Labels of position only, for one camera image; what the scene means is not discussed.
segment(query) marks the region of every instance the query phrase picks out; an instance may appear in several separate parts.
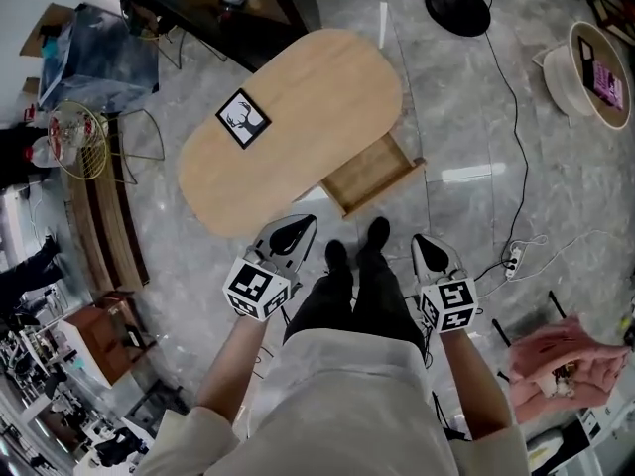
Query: gray tile floor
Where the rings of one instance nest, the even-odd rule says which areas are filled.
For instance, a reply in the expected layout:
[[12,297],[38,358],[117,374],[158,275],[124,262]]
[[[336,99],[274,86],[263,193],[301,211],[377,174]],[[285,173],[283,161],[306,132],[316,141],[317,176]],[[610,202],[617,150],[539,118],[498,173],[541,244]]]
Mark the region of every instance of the gray tile floor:
[[[409,245],[415,232],[432,232],[453,245],[473,276],[495,262],[518,207],[524,162],[512,129],[514,104],[485,37],[451,35],[429,17],[424,0],[317,0],[325,27],[354,30],[377,43],[380,2],[388,3],[383,53],[402,78],[404,108],[393,134],[411,157],[428,166],[354,220],[343,222],[327,200],[303,201],[294,212],[317,215],[319,230],[302,268],[307,286],[294,298],[293,313],[324,269],[326,242],[339,238],[355,247],[378,213],[393,223],[386,248],[405,294],[414,291]],[[547,244],[531,245],[516,278],[535,277],[500,287],[502,270],[478,285],[484,314],[473,339],[494,371],[508,367],[497,317],[513,338],[533,326],[557,320],[548,304],[554,290],[565,310],[580,315],[597,339],[616,342],[617,323],[631,297],[635,233],[635,144],[633,124],[610,131],[591,119],[572,121],[553,104],[532,57],[562,40],[571,24],[593,22],[584,0],[493,0],[489,38],[519,101],[518,133],[530,164],[525,206],[514,239],[546,234]],[[615,42],[626,60],[626,50]],[[161,90],[146,108],[157,118],[166,144],[162,164],[132,163],[140,184],[128,189],[151,283],[139,295],[149,328],[157,334],[155,365],[166,377],[194,392],[228,333],[234,314],[221,285],[233,259],[249,242],[208,234],[192,214],[177,183],[179,150],[203,118],[231,94],[248,73],[220,62],[188,38],[184,69],[161,63]],[[143,116],[124,124],[129,151],[156,149],[156,135]],[[604,232],[593,232],[597,229]],[[574,238],[579,237],[565,250]],[[266,346],[280,347],[284,323],[272,319]],[[447,412],[458,412],[449,370],[433,343],[431,369]],[[269,358],[257,372],[267,372]],[[253,386],[258,379],[254,377]],[[558,417],[526,425],[529,433]]]

